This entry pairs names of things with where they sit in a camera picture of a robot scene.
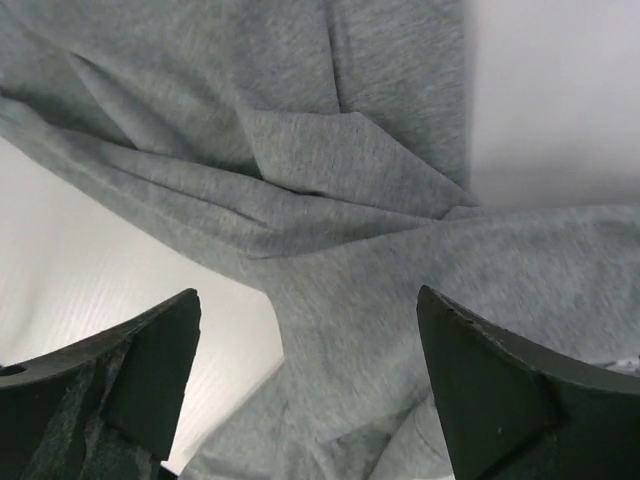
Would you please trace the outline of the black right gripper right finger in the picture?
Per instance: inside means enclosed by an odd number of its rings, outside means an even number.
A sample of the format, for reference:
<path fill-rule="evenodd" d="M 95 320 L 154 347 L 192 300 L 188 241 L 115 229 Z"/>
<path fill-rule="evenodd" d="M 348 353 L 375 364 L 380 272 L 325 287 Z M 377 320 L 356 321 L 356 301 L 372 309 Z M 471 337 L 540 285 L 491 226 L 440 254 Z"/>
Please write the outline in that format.
<path fill-rule="evenodd" d="M 638 478 L 638 376 L 557 353 L 427 286 L 417 316 L 456 478 Z"/>

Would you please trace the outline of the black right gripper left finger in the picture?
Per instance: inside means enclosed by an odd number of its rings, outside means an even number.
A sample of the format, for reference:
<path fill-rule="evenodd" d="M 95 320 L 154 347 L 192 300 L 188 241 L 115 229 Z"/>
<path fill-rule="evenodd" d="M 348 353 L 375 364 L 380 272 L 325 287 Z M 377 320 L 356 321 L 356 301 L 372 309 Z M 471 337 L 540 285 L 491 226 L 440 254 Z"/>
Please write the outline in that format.
<path fill-rule="evenodd" d="M 1 369 L 4 479 L 172 479 L 200 338 L 187 289 L 141 315 Z"/>

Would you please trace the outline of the grey t shirt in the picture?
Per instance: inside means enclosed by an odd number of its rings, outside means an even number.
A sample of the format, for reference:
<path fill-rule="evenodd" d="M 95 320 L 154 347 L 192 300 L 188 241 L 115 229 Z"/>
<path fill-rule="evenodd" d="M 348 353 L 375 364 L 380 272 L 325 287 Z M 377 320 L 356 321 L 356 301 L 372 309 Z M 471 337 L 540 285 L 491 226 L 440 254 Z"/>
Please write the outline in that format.
<path fill-rule="evenodd" d="M 437 479 L 430 286 L 605 365 L 639 352 L 639 210 L 467 191 L 459 1 L 5 1 L 1 133 L 263 291 L 285 361 L 187 479 Z"/>

